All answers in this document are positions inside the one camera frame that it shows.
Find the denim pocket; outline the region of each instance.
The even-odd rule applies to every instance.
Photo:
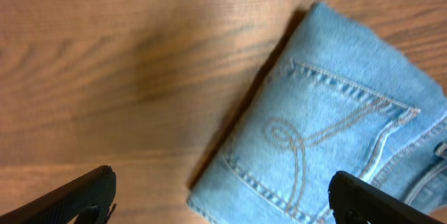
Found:
[[[330,214],[338,170],[369,181],[387,137],[417,108],[293,59],[278,65],[224,149],[229,168],[300,223]]]

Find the wood grain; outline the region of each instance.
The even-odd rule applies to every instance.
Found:
[[[0,0],[0,213],[109,164],[111,223],[204,223],[188,187],[313,1]],[[447,87],[447,0],[325,1]]]

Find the brown wooden background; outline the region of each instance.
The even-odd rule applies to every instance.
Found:
[[[109,164],[110,223],[204,223],[188,187],[313,1],[0,0],[0,213]],[[447,0],[325,1],[447,87]]]

